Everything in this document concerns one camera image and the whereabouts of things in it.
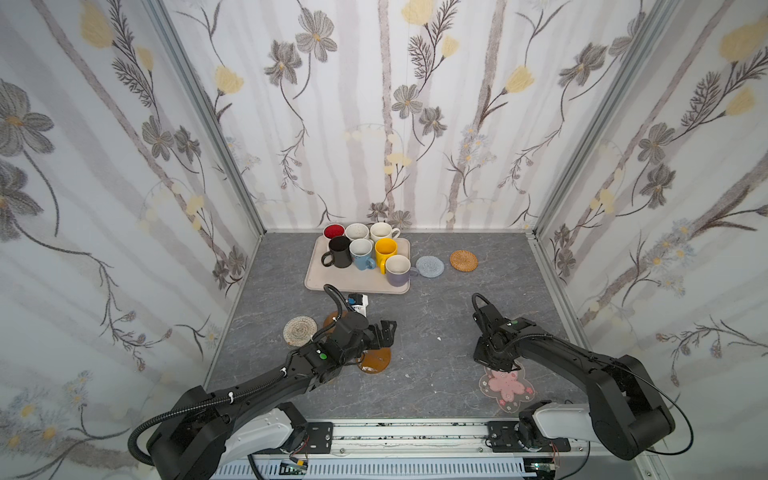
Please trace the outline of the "glossy brown round coaster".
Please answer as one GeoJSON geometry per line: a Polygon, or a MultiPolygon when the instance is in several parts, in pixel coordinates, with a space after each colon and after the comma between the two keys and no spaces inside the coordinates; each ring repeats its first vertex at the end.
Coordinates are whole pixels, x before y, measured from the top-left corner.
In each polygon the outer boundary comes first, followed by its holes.
{"type": "Polygon", "coordinates": [[[379,374],[389,366],[391,358],[390,348],[368,350],[362,354],[357,366],[363,373],[379,374]]]}

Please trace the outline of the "pink flower silicone coaster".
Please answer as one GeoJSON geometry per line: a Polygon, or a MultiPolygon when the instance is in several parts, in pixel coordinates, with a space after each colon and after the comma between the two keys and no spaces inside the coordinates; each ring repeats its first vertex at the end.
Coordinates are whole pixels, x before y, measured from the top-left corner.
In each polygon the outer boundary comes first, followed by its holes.
{"type": "Polygon", "coordinates": [[[492,398],[502,412],[515,414],[536,399],[536,390],[527,380],[523,367],[512,372],[484,369],[479,379],[480,391],[492,398]]]}

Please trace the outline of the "blue woven round coaster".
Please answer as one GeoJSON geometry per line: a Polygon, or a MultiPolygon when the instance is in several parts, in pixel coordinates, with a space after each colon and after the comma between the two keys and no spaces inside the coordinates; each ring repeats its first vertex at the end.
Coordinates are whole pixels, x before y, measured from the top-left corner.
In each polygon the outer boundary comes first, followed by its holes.
{"type": "Polygon", "coordinates": [[[421,256],[416,260],[417,273],[425,278],[437,278],[443,274],[445,264],[436,256],[421,256]]]}

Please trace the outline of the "rattan woven round coaster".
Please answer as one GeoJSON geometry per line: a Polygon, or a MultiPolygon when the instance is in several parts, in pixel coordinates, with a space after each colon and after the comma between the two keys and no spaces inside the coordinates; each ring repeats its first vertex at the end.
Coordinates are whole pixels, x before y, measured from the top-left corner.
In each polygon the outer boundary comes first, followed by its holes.
{"type": "Polygon", "coordinates": [[[455,270],[464,273],[472,272],[479,266],[477,256],[467,250],[456,250],[452,252],[449,261],[455,270]]]}

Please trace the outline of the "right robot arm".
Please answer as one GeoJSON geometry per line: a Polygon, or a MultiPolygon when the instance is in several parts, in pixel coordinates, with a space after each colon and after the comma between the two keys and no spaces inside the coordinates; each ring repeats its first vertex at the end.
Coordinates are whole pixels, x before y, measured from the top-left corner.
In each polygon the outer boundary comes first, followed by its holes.
{"type": "Polygon", "coordinates": [[[578,387],[583,404],[536,403],[520,412],[514,439],[525,450],[553,440],[601,444],[622,460],[653,452],[676,428],[675,402],[658,389],[644,365],[630,355],[614,358],[560,339],[523,317],[506,318],[483,295],[471,297],[481,335],[473,359],[491,371],[512,374],[518,361],[534,361],[578,387]]]}

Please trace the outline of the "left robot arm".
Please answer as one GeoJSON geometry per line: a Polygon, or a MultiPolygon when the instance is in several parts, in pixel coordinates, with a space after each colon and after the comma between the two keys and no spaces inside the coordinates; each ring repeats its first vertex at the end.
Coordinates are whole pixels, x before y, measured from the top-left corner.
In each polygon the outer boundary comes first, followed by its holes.
{"type": "Polygon", "coordinates": [[[247,424],[336,378],[364,352],[392,346],[396,329],[395,321],[371,324],[354,311],[342,315],[262,375],[213,392],[200,386],[186,391],[171,410],[131,432],[128,452],[163,479],[209,479],[226,444],[247,424]]]}

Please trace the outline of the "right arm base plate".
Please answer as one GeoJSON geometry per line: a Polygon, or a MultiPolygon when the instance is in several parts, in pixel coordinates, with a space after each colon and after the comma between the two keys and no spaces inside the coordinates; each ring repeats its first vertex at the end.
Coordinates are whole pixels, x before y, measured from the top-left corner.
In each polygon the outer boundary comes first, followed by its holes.
{"type": "Polygon", "coordinates": [[[565,438],[545,438],[532,423],[526,421],[489,421],[485,444],[494,453],[559,453],[570,452],[565,438]]]}

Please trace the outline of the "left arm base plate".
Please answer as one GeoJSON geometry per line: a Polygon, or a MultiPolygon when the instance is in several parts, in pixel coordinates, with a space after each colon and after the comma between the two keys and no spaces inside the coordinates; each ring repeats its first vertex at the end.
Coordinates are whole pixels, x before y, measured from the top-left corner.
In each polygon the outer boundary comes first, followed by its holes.
{"type": "Polygon", "coordinates": [[[309,455],[329,454],[332,447],[334,424],[332,422],[310,422],[292,433],[280,447],[265,449],[257,455],[309,455]]]}

